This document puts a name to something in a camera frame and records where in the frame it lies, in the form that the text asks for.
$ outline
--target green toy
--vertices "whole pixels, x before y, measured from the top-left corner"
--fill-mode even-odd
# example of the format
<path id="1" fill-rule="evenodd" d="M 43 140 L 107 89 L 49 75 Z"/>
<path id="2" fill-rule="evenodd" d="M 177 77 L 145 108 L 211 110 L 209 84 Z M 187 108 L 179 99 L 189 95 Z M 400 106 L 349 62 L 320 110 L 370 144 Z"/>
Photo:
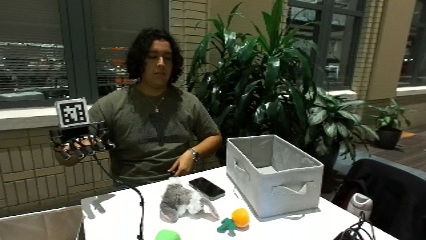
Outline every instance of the green toy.
<path id="1" fill-rule="evenodd" d="M 156 240 L 181 240 L 181 236 L 172 230 L 161 230 L 157 233 Z"/>
<path id="2" fill-rule="evenodd" d="M 232 237 L 236 236 L 234 230 L 237 229 L 237 226 L 236 226 L 234 222 L 232 221 L 232 219 L 225 218 L 221 223 L 223 223 L 223 225 L 217 228 L 217 232 L 225 233 L 227 231 L 229 231 L 228 235 Z"/>

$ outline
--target orange ball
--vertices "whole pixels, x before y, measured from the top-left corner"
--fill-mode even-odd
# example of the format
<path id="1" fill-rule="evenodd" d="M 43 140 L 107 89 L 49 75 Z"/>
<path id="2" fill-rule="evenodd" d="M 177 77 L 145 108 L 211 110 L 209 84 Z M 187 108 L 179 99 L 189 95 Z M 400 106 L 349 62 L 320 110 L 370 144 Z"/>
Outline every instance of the orange ball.
<path id="1" fill-rule="evenodd" d="M 244 228 L 249 226 L 250 218 L 249 212 L 244 208 L 238 208 L 236 211 L 232 212 L 232 221 L 236 224 L 236 227 Z"/>

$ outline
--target gray plush toy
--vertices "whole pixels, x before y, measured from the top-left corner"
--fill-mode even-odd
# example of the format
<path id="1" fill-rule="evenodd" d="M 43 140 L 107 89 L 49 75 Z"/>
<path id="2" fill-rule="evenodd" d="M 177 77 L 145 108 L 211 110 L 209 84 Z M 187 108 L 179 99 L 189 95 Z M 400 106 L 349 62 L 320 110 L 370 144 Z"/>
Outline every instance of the gray plush toy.
<path id="1" fill-rule="evenodd" d="M 164 218 L 169 222 L 177 222 L 177 219 L 187 211 L 191 214 L 196 214 L 204 211 L 204 206 L 209 207 L 211 214 L 219 219 L 219 214 L 211 200 L 197 191 L 187 189 L 179 178 L 172 177 L 160 203 L 160 213 Z"/>

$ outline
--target gray t-shirt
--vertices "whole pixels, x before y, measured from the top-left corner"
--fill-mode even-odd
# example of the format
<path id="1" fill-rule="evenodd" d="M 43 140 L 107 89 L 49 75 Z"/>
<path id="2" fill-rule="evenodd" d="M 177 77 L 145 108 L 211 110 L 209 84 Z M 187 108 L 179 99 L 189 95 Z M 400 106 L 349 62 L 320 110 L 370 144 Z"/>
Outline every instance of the gray t-shirt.
<path id="1" fill-rule="evenodd" d="M 171 177 L 168 169 L 193 145 L 219 133 L 197 97 L 169 87 L 164 99 L 144 95 L 136 85 L 103 97 L 89 110 L 92 122 L 105 121 L 112 174 L 141 185 Z"/>

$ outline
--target wristwatch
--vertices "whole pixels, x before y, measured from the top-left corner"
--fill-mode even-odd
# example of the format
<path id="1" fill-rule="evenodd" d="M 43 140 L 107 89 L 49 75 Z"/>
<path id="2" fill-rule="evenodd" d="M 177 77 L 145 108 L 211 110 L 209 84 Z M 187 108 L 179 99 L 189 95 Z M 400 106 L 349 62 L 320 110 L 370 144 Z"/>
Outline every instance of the wristwatch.
<path id="1" fill-rule="evenodd" d="M 197 162 L 200 159 L 199 152 L 193 148 L 189 148 L 188 151 L 191 151 L 191 153 L 192 153 L 192 159 Z"/>

